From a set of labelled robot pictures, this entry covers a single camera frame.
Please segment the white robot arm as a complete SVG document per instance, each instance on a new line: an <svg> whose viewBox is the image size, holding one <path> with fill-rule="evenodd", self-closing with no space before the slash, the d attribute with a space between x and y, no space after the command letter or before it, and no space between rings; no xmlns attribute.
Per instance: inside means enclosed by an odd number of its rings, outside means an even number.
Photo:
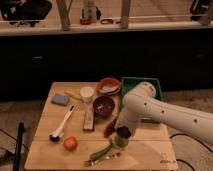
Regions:
<svg viewBox="0 0 213 171"><path fill-rule="evenodd" d="M155 99L156 89L149 82L141 82L128 91L123 99L116 129L126 127L135 134L139 119L151 118L213 144L213 114L176 106Z"/></svg>

